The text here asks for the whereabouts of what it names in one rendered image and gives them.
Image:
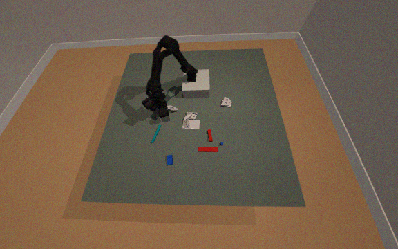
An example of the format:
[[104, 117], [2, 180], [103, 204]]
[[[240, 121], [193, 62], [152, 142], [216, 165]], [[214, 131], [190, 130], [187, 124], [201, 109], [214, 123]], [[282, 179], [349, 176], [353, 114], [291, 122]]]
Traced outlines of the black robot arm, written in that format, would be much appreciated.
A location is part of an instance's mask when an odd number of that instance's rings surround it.
[[[160, 52], [162, 47], [164, 47], [166, 50]], [[142, 101], [143, 106], [148, 110], [150, 109], [151, 111], [155, 111], [156, 108], [160, 108], [158, 104], [156, 104], [156, 102], [160, 102], [163, 100], [162, 92], [164, 89], [161, 88], [160, 83], [162, 61], [165, 57], [171, 54], [181, 64], [180, 69], [182, 70], [182, 72], [187, 74], [187, 81], [196, 81], [196, 73], [198, 72], [198, 70], [190, 65], [188, 61], [183, 57], [182, 53], [179, 51], [179, 45], [177, 40], [168, 35], [165, 35], [158, 42], [157, 48], [153, 52], [151, 76], [146, 85], [146, 94], [148, 95], [148, 97]]]

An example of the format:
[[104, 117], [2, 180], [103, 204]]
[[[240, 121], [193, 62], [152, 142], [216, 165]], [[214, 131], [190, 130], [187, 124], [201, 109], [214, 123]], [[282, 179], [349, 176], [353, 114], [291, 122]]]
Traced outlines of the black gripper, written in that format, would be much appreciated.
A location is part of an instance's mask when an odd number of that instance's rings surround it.
[[164, 93], [162, 93], [162, 96], [163, 96], [163, 100], [162, 101], [160, 101], [160, 102], [156, 102], [156, 104], [158, 104], [158, 106], [160, 107], [159, 108], [159, 111], [158, 111], [158, 113], [159, 113], [159, 117], [160, 118], [163, 118], [163, 117], [166, 117], [166, 116], [169, 116], [169, 112], [168, 112], [168, 108], [167, 108], [167, 101], [165, 101], [165, 99], [164, 98], [166, 98], [165, 97], [165, 94]]

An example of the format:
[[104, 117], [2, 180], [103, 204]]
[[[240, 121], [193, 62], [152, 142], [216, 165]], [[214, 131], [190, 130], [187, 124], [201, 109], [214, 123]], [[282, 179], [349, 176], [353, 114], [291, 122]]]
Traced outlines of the red flat bar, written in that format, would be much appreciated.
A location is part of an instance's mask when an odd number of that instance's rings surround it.
[[218, 147], [198, 147], [198, 151], [202, 151], [202, 152], [218, 152]]

